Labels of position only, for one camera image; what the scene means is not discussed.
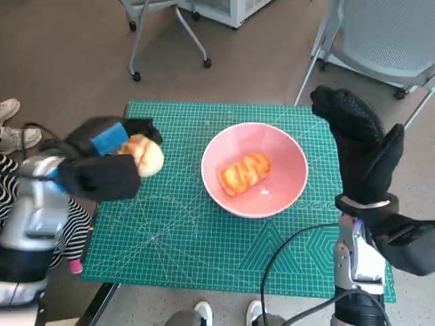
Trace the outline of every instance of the striped clothing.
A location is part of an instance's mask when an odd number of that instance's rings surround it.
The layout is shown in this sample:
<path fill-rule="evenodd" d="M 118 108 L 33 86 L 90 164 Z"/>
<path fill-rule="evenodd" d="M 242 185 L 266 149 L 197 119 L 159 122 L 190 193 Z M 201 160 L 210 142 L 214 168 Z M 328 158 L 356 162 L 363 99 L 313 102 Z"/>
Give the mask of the striped clothing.
<path fill-rule="evenodd" d="M 0 154 L 0 232 L 18 194 L 18 182 L 10 173 L 18 163 Z M 82 255 L 90 225 L 90 215 L 74 199 L 68 201 L 68 220 L 58 235 L 50 268 L 56 267 L 63 257 L 77 260 Z"/>

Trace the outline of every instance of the mesh chair back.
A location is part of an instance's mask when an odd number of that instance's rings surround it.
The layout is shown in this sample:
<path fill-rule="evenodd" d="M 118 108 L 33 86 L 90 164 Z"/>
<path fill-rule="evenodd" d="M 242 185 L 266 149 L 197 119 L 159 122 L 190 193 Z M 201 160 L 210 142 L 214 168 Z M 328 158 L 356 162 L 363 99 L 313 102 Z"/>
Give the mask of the mesh chair back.
<path fill-rule="evenodd" d="M 342 0 L 341 51 L 367 69 L 415 77 L 435 64 L 435 0 Z"/>

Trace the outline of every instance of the bread roll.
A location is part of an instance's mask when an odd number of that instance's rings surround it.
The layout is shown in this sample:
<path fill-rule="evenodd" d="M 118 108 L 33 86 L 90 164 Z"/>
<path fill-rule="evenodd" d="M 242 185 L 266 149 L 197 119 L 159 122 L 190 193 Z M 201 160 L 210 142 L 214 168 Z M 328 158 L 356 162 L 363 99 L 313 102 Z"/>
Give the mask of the bread roll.
<path fill-rule="evenodd" d="M 118 150 L 119 154 L 131 154 L 141 177 L 155 175 L 163 166 L 164 156 L 160 147 L 142 134 L 134 134 Z"/>
<path fill-rule="evenodd" d="M 266 178 L 271 161 L 263 153 L 251 153 L 220 172 L 219 181 L 225 192 L 235 197 Z"/>

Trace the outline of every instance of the grid lines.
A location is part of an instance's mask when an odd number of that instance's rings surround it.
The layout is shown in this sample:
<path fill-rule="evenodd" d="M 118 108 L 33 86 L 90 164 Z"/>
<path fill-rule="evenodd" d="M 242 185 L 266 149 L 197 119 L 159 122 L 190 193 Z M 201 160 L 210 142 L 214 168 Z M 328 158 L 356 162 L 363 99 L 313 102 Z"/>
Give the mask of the grid lines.
<path fill-rule="evenodd" d="M 338 221 L 336 146 L 309 107 L 133 101 L 127 117 L 153 117 L 162 133 L 163 169 L 143 179 L 133 200 L 101 205 L 82 278 L 101 282 L 259 293 L 272 254 L 310 225 Z M 305 152 L 309 178 L 289 209 L 270 218 L 232 216 L 207 194 L 201 158 L 210 140 L 241 122 L 274 125 Z M 272 269 L 267 293 L 332 297 L 334 228 L 301 234 Z M 391 268 L 387 302 L 396 301 Z"/>

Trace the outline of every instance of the shoe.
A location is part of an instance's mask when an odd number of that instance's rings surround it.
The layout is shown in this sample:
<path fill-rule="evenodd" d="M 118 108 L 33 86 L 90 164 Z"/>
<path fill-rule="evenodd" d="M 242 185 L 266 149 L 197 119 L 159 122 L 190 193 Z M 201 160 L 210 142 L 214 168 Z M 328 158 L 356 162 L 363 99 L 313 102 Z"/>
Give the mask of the shoe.
<path fill-rule="evenodd" d="M 213 325 L 213 312 L 211 311 L 211 306 L 206 301 L 198 302 L 194 308 L 203 319 L 206 320 L 207 326 Z"/>
<path fill-rule="evenodd" d="M 251 302 L 249 307 L 247 307 L 246 326 L 252 326 L 252 322 L 255 321 L 258 318 L 258 316 L 262 314 L 263 311 L 261 310 L 261 301 L 254 300 L 253 302 Z"/>
<path fill-rule="evenodd" d="M 16 115 L 20 106 L 20 101 L 16 98 L 10 98 L 0 102 L 0 126 L 2 126 L 6 120 Z"/>
<path fill-rule="evenodd" d="M 72 274 L 81 274 L 83 272 L 83 265 L 80 259 L 70 260 L 69 261 L 69 269 Z"/>
<path fill-rule="evenodd" d="M 24 133 L 24 146 L 26 149 L 38 144 L 42 139 L 41 130 L 29 128 Z M 21 150 L 21 129 L 10 127 L 0 128 L 0 153 L 11 154 Z"/>

